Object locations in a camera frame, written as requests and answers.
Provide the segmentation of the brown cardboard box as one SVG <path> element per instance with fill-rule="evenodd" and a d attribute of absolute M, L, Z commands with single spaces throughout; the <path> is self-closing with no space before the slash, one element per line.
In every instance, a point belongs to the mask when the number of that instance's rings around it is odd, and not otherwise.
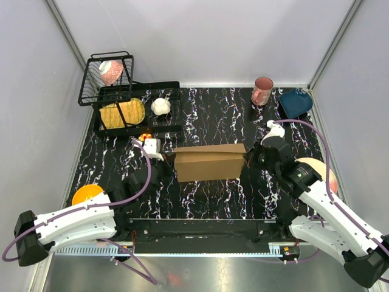
<path fill-rule="evenodd" d="M 244 165 L 243 144 L 205 145 L 174 149 L 174 168 L 180 183 L 237 179 Z"/>

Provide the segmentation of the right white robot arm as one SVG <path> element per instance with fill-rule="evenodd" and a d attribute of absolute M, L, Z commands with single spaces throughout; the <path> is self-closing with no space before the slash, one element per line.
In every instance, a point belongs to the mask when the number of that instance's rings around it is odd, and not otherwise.
<path fill-rule="evenodd" d="M 328 189 L 312 166 L 296 160 L 282 138 L 255 142 L 246 157 L 250 167 L 268 171 L 282 190 L 317 211 L 330 226 L 324 228 L 296 210 L 283 208 L 277 213 L 279 239 L 295 237 L 314 245 L 365 288 L 371 288 L 388 270 L 388 236 L 364 222 Z"/>

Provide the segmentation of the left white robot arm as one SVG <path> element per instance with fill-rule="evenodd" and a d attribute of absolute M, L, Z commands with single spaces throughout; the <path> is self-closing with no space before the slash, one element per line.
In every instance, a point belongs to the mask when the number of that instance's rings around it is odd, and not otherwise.
<path fill-rule="evenodd" d="M 139 203 L 142 195 L 158 185 L 168 174 L 171 155 L 148 155 L 157 162 L 147 161 L 111 190 L 99 192 L 82 203 L 46 214 L 31 210 L 21 213 L 14 228 L 15 261 L 20 267 L 42 262 L 57 250 L 88 240 L 112 238 L 126 240 L 131 226 L 116 216 Z"/>

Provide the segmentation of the red yellow flower toy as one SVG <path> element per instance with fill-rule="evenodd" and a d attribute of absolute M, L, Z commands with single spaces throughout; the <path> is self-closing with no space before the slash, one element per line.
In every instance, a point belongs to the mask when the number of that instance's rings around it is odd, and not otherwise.
<path fill-rule="evenodd" d="M 138 140 L 144 142 L 146 139 L 151 139 L 152 135 L 149 133 L 143 133 L 139 136 Z"/>

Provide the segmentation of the orange round bowl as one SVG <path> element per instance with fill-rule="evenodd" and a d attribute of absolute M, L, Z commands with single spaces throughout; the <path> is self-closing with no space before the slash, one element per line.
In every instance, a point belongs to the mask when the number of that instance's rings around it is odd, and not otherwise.
<path fill-rule="evenodd" d="M 72 205 L 76 205 L 92 199 L 102 193 L 103 189 L 96 184 L 87 184 L 79 188 L 72 197 Z"/>

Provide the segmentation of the yellow woven plate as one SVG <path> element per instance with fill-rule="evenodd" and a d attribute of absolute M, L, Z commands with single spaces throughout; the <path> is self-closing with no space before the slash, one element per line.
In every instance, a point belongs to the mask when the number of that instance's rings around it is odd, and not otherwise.
<path fill-rule="evenodd" d="M 112 103 L 100 108 L 100 116 L 107 129 L 131 127 L 140 124 L 145 118 L 145 107 L 140 99 Z"/>

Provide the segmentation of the dark blue dish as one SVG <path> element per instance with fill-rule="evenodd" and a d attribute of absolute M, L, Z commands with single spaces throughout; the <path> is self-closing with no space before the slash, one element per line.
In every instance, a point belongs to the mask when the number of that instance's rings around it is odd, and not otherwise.
<path fill-rule="evenodd" d="M 288 119 L 295 119 L 306 114 L 313 106 L 312 97 L 304 90 L 294 88 L 292 91 L 282 93 L 280 104 Z"/>

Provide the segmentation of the pink ceramic mug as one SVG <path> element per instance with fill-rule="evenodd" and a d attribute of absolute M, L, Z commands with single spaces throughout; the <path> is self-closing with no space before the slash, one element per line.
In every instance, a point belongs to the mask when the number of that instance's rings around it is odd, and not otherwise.
<path fill-rule="evenodd" d="M 269 97 L 274 87 L 273 81 L 268 77 L 259 77 L 255 80 L 251 101 L 258 106 L 268 103 Z"/>

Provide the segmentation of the pink patterned bowl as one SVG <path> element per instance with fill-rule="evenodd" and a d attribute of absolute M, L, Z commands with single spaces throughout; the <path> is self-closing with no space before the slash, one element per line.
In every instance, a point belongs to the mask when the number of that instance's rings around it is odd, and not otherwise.
<path fill-rule="evenodd" d="M 123 65 L 119 61 L 103 61 L 99 66 L 100 78 L 105 86 L 110 86 L 116 82 L 123 72 Z"/>

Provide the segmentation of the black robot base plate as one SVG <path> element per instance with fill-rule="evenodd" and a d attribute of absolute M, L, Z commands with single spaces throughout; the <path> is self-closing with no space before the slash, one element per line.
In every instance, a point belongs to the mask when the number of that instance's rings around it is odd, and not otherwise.
<path fill-rule="evenodd" d="M 110 240 L 142 256 L 277 257 L 294 238 L 274 220 L 129 219 Z"/>

